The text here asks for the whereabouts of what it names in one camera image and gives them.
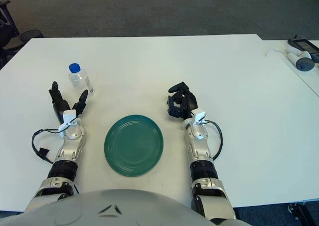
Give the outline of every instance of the white device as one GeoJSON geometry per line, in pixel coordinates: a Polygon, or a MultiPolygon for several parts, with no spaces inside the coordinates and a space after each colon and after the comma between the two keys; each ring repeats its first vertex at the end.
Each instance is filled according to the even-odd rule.
{"type": "Polygon", "coordinates": [[[315,62],[311,59],[308,51],[301,51],[292,46],[287,47],[288,59],[298,70],[309,71],[314,68],[315,62]]]}

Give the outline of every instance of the blue bottle cap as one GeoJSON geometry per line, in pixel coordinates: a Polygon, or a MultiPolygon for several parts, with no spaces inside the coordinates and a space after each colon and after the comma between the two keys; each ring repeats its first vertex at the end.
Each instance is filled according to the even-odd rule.
{"type": "Polygon", "coordinates": [[[72,63],[69,65],[69,69],[72,73],[79,72],[81,70],[80,65],[78,63],[72,63]]]}

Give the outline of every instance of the black cable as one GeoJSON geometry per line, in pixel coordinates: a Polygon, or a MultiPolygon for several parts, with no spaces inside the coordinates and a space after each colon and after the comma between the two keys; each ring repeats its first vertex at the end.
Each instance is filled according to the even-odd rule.
{"type": "MultiPolygon", "coordinates": [[[[70,125],[68,125],[65,129],[63,129],[63,130],[61,130],[61,131],[58,131],[59,129],[41,129],[41,130],[36,131],[36,132],[33,134],[32,140],[31,140],[32,149],[33,149],[33,151],[35,152],[35,154],[36,154],[37,156],[39,156],[41,159],[45,160],[46,162],[49,162],[50,164],[53,164],[52,161],[50,161],[45,155],[40,154],[40,152],[36,149],[36,147],[35,147],[35,145],[34,145],[34,138],[35,138],[38,134],[40,134],[40,133],[42,133],[42,132],[49,132],[49,133],[52,133],[52,134],[59,134],[59,133],[65,131],[65,130],[66,130],[67,128],[69,128],[69,127],[70,127],[70,125]]],[[[78,194],[80,194],[79,191],[78,191],[78,189],[77,189],[77,187],[75,186],[75,184],[74,184],[74,188],[75,188],[76,192],[77,192],[78,194]]]]}
{"type": "Polygon", "coordinates": [[[217,157],[220,155],[220,152],[221,152],[221,150],[223,148],[223,134],[221,133],[221,129],[220,129],[220,127],[218,126],[218,124],[216,122],[210,121],[210,120],[206,120],[206,119],[205,119],[205,121],[207,121],[207,122],[201,123],[201,125],[205,125],[205,124],[211,123],[211,124],[213,124],[216,127],[216,129],[217,129],[217,131],[219,133],[219,137],[220,137],[219,149],[218,149],[217,153],[213,156],[213,160],[216,160],[217,157]]]}
{"type": "Polygon", "coordinates": [[[78,188],[75,186],[75,184],[74,184],[74,188],[75,188],[76,192],[77,192],[78,195],[79,195],[80,193],[79,193],[79,191],[78,191],[78,188]]]}

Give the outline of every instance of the robotic arm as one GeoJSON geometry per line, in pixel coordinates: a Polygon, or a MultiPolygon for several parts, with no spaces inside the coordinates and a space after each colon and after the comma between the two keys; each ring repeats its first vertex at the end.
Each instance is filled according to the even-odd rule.
{"type": "Polygon", "coordinates": [[[205,112],[197,107],[195,96],[182,82],[170,88],[168,113],[176,118],[183,118],[188,162],[192,177],[192,209],[217,223],[226,219],[236,219],[223,183],[218,179],[213,157],[207,144],[208,134],[203,124],[205,112]]]}
{"type": "MultiPolygon", "coordinates": [[[[85,108],[88,90],[85,90],[82,93],[79,102],[74,104],[72,110],[70,109],[68,102],[62,98],[62,95],[58,90],[58,84],[55,81],[53,82],[49,93],[52,97],[54,111],[61,123],[58,132],[56,133],[60,134],[64,139],[64,142],[57,153],[47,179],[42,182],[39,190],[35,193],[27,206],[26,212],[72,196],[74,195],[74,192],[77,192],[74,185],[74,179],[86,140],[85,130],[81,126],[81,119],[77,117],[85,108]]],[[[37,131],[34,136],[43,131],[48,130],[37,131]]],[[[45,150],[45,155],[43,154],[44,150],[42,148],[40,148],[40,150],[42,150],[42,152],[38,152],[40,157],[42,159],[47,159],[45,155],[48,150],[45,150]]]]}

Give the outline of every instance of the plastic water bottle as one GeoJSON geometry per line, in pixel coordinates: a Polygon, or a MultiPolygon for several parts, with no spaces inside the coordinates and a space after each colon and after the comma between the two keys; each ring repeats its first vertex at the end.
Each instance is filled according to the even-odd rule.
{"type": "Polygon", "coordinates": [[[86,70],[81,69],[78,63],[70,64],[69,69],[71,71],[71,73],[69,74],[69,79],[71,80],[75,89],[77,89],[80,94],[82,94],[84,90],[88,90],[88,97],[94,95],[94,89],[91,85],[86,70]]]}

